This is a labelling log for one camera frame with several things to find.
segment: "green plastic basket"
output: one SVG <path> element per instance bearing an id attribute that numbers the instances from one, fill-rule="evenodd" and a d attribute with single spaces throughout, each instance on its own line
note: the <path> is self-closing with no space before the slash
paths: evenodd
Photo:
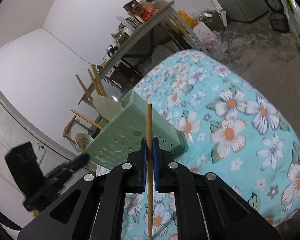
<path id="1" fill-rule="evenodd" d="M 141 139 L 146 138 L 146 101 L 134 90 L 121 99 L 124 109 L 105 126 L 88 145 L 86 152 L 96 164 L 112 169 L 127 161 L 127 156 L 140 150 Z M 160 148 L 170 151 L 173 157 L 188 149 L 184 134 L 153 109 L 153 135 L 159 138 Z"/>

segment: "cable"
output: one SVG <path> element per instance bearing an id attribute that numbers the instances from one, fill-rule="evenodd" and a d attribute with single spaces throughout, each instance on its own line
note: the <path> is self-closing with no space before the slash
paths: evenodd
<path id="1" fill-rule="evenodd" d="M 73 54 L 75 54 L 77 57 L 79 57 L 80 59 L 84 60 L 85 62 L 89 63 L 90 65 L 92 65 L 90 62 L 88 62 L 87 60 L 85 60 L 84 58 L 80 57 L 78 54 L 76 54 L 68 45 L 66 45 L 64 42 L 62 42 L 61 40 L 59 40 L 56 36 L 54 36 L 51 32 L 49 32 L 45 27 L 42 27 L 43 29 L 45 29 L 48 33 L 51 34 L 52 37 L 54 37 L 56 40 L 60 41 L 63 45 L 65 45 L 69 50 L 71 50 L 73 52 Z"/>

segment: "blue gripper pad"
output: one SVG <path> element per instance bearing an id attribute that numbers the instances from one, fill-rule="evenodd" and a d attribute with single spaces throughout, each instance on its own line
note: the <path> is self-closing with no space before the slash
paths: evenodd
<path id="1" fill-rule="evenodd" d="M 154 172 L 154 187 L 158 191 L 159 188 L 159 167 L 158 167 L 158 153 L 157 153 L 157 142 L 158 140 L 153 140 L 152 152 L 153 152 L 153 172 Z"/>
<path id="2" fill-rule="evenodd" d="M 146 140 L 144 143 L 143 149 L 143 164 L 142 164 L 142 187 L 143 187 L 143 192 L 146 190 L 146 159 L 147 159 L 147 144 Z"/>

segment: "ceiling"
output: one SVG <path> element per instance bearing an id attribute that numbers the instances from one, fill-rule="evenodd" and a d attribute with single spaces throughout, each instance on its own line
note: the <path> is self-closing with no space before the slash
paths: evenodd
<path id="1" fill-rule="evenodd" d="M 0 48 L 43 26 L 55 0 L 3 0 L 0 3 Z"/>

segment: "clock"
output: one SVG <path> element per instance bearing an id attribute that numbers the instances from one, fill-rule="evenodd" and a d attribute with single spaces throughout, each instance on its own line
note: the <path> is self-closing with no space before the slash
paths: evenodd
<path id="1" fill-rule="evenodd" d="M 275 13 L 284 13 L 284 7 L 281 0 L 265 0 L 266 4 Z"/>

